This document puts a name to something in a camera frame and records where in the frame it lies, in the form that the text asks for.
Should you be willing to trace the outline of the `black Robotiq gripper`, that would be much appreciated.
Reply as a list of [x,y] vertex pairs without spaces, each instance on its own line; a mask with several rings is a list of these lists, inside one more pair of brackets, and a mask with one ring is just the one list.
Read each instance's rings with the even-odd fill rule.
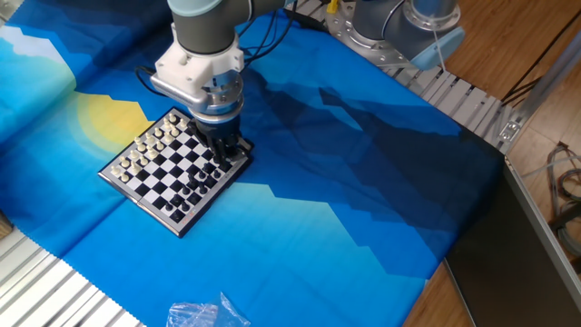
[[236,164],[251,159],[253,142],[241,136],[241,118],[237,115],[228,121],[207,123],[194,118],[192,126],[200,141],[207,141],[219,165]]

